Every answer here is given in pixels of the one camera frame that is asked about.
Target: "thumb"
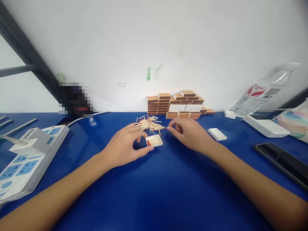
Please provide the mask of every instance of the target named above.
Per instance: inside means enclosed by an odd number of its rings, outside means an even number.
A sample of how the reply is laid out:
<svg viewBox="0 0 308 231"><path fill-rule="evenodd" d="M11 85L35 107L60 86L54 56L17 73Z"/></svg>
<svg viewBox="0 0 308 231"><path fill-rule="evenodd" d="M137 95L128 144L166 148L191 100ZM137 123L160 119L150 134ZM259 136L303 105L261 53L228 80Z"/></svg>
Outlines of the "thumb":
<svg viewBox="0 0 308 231"><path fill-rule="evenodd" d="M175 130L173 127L167 127L166 128L169 132L171 132L172 135L174 135L179 141L181 141L181 138L183 134L179 133L177 130Z"/></svg>
<svg viewBox="0 0 308 231"><path fill-rule="evenodd" d="M136 150L136 159L138 159L139 157L145 156L148 152L152 150L154 150L154 147L152 146L148 146L148 147Z"/></svg>

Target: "pile of matchsticks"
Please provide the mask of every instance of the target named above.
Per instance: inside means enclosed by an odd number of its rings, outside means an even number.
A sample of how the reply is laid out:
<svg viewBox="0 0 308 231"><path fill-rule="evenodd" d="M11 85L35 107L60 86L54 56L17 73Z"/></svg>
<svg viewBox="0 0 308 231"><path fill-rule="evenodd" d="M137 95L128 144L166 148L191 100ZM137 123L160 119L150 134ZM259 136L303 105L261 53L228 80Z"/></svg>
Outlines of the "pile of matchsticks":
<svg viewBox="0 0 308 231"><path fill-rule="evenodd" d="M148 116L147 115L147 117L148 118L146 118L145 115L144 115L140 118L137 118L136 122L134 123L135 126L139 126L142 131L149 129L150 133L153 132L153 134L155 134L154 131L158 131L159 135L160 135L160 130L165 128L162 125L157 124L157 123L161 123L161 121L157 121L158 117L156 117L156 116Z"/></svg>

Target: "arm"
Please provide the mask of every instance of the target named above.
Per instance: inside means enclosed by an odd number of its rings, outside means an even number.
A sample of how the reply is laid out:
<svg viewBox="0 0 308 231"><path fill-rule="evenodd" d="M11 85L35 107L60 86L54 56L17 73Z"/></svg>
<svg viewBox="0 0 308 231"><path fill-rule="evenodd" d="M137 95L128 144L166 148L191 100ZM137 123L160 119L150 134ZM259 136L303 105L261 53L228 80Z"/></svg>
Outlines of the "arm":
<svg viewBox="0 0 308 231"><path fill-rule="evenodd" d="M148 135L134 124L121 129L100 153L2 218L0 230L51 230L98 178L110 169L132 162L153 150L153 147L133 149L134 141L140 142L141 136Z"/></svg>
<svg viewBox="0 0 308 231"><path fill-rule="evenodd" d="M177 118L170 122L167 130L190 149L216 162L275 230L300 231L308 228L306 201L243 162L213 140L198 122Z"/></svg>

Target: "plastic water bottle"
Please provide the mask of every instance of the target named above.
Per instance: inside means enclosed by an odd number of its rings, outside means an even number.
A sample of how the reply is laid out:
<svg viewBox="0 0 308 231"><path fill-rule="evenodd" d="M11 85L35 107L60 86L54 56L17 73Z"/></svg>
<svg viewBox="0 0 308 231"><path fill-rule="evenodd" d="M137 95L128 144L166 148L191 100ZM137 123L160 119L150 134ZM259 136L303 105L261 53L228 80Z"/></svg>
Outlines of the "plastic water bottle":
<svg viewBox="0 0 308 231"><path fill-rule="evenodd" d="M269 76L259 79L235 104L232 111L238 117L253 114L290 84L291 72L300 65L300 63L286 63L276 67Z"/></svg>

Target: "forearm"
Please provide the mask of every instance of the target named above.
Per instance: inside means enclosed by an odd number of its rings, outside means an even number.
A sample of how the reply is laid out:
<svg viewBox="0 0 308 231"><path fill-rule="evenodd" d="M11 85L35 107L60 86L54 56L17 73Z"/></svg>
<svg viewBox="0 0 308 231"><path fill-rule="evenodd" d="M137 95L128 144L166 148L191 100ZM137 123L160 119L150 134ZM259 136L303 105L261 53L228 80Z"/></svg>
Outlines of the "forearm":
<svg viewBox="0 0 308 231"><path fill-rule="evenodd" d="M108 163L99 158L102 157L93 156L78 169L2 218L0 230L50 230L73 202L109 171Z"/></svg>
<svg viewBox="0 0 308 231"><path fill-rule="evenodd" d="M217 143L206 155L238 185L275 230L304 230L308 203L256 171Z"/></svg>

